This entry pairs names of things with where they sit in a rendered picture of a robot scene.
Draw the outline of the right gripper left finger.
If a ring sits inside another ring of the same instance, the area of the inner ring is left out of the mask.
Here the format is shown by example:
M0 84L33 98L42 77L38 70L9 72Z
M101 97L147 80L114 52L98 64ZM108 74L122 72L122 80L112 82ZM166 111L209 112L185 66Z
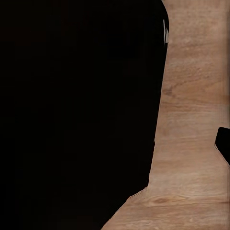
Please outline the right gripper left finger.
M24 138L21 128L0 133L0 184L23 147Z

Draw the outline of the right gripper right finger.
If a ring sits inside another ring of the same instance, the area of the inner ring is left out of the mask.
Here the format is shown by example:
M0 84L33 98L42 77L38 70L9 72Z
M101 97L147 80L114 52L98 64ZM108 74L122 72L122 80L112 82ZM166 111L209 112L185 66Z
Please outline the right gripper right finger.
M230 129L220 127L216 136L215 144L230 165Z

